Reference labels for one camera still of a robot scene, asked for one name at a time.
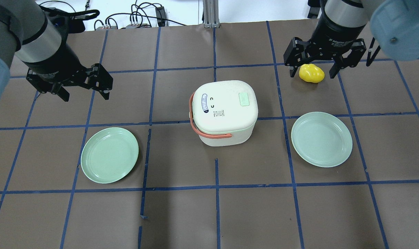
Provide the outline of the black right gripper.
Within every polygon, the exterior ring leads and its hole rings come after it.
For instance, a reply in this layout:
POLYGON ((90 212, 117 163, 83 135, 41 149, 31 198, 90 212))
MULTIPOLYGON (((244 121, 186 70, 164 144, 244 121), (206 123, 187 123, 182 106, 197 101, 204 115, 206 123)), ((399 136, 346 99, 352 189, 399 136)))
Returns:
POLYGON ((295 74, 302 65, 311 61, 333 60, 329 76, 334 79, 340 70, 355 67, 366 52, 363 38, 358 38, 358 27, 344 27, 327 16, 320 16, 309 41, 294 37, 283 54, 283 61, 289 67, 289 76, 295 74))

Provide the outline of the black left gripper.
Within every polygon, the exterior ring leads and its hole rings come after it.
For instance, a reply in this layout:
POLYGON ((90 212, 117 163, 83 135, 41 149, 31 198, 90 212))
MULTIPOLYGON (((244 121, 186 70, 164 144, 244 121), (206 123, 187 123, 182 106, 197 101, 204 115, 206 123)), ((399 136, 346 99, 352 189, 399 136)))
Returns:
POLYGON ((113 77, 100 63, 86 68, 80 63, 75 52, 67 44, 50 58, 40 62, 26 62, 28 72, 26 80, 39 92, 50 92, 63 101, 69 101, 70 94, 66 86, 80 86, 100 93, 109 100, 113 88, 113 77))

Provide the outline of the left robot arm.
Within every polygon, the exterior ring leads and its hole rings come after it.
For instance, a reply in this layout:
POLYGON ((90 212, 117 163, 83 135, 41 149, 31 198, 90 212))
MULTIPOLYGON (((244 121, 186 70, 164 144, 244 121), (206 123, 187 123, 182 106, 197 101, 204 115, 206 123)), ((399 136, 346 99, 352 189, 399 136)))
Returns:
POLYGON ((65 12, 32 0, 0 0, 0 99, 17 57, 28 71, 26 80, 39 92, 69 101, 67 86, 99 92, 109 99, 113 78, 100 64, 85 67, 67 44, 68 34, 85 30, 83 21, 99 10, 65 12))

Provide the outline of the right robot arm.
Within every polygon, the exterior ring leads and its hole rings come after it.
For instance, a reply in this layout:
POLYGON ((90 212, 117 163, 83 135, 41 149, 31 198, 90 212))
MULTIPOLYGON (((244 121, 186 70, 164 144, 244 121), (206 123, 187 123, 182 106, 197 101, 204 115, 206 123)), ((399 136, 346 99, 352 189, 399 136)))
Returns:
POLYGON ((321 9, 316 28, 308 41, 294 37, 284 55, 290 77, 304 64, 333 60, 329 76, 334 78, 347 67, 355 67, 367 50, 360 33, 370 25, 373 42, 370 65, 382 51, 396 61, 419 59, 419 0, 317 0, 321 9))

